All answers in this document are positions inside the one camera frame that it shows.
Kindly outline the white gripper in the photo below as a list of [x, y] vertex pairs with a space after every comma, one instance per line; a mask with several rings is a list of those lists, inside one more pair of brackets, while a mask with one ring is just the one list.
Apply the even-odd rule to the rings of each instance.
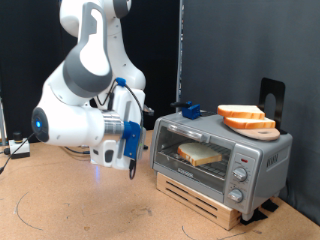
[[93, 164], [132, 170], [142, 154], [145, 139], [143, 111], [148, 116], [154, 110], [144, 106], [145, 94], [139, 89], [115, 88], [112, 98], [103, 108], [106, 113], [107, 135], [96, 147], [90, 148]]

